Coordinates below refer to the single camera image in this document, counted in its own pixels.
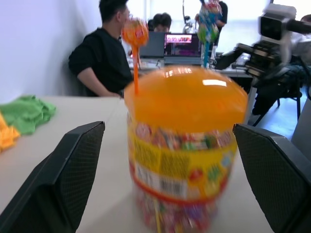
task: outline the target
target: desk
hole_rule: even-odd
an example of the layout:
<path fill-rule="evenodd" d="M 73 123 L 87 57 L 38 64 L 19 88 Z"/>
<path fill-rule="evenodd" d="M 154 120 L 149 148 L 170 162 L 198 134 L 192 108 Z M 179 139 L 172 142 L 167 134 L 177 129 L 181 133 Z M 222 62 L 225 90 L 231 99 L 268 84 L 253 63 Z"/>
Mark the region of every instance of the desk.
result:
<path fill-rule="evenodd" d="M 124 102 L 109 98 L 42 99 L 56 105 L 56 116 L 0 155 L 0 212 L 64 133 L 104 120 L 106 130 L 96 177 L 77 233 L 149 233 L 132 201 Z M 273 233 L 247 182 L 239 155 L 209 233 Z"/>

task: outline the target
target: white wall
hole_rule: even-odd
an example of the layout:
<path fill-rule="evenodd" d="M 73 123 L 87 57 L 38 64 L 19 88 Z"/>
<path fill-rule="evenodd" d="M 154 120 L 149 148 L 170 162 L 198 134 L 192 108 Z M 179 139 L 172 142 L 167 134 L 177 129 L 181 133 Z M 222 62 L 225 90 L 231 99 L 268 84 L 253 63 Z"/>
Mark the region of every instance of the white wall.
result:
<path fill-rule="evenodd" d="M 68 56 L 101 24 L 98 0 L 0 1 L 0 102 L 21 94 L 76 95 Z"/>

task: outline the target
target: computer monitor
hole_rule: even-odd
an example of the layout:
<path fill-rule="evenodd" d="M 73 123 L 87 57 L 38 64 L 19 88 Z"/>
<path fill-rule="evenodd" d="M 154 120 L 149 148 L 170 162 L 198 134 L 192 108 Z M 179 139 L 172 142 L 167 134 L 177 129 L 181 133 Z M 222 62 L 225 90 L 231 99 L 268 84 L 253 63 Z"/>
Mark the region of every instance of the computer monitor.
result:
<path fill-rule="evenodd" d="M 165 33 L 149 32 L 149 41 L 146 46 L 139 49 L 141 58 L 163 58 L 164 57 Z"/>
<path fill-rule="evenodd" d="M 181 33 L 166 34 L 164 56 L 201 58 L 201 44 L 198 35 Z"/>

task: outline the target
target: lollipop stick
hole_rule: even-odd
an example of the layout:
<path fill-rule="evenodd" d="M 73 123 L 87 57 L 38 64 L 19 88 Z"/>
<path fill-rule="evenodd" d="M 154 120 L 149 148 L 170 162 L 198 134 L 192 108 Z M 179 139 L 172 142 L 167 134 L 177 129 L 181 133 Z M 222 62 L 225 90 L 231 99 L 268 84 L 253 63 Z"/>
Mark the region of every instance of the lollipop stick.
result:
<path fill-rule="evenodd" d="M 209 43 L 205 43 L 205 53 L 204 53 L 204 68 L 207 68 L 208 63 L 208 50 L 209 50 Z"/>
<path fill-rule="evenodd" d="M 134 61 L 134 88 L 135 94 L 138 94 L 138 48 L 132 47 Z"/>

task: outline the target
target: candy jar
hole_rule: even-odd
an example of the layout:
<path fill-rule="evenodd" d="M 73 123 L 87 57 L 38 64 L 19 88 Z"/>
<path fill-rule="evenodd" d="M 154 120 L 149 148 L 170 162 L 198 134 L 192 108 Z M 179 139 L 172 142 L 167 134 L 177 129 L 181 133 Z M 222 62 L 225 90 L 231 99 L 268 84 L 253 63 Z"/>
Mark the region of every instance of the candy jar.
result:
<path fill-rule="evenodd" d="M 165 67 L 124 91 L 129 167 L 145 224 L 158 233 L 205 233 L 235 159 L 232 133 L 247 94 L 197 67 Z"/>

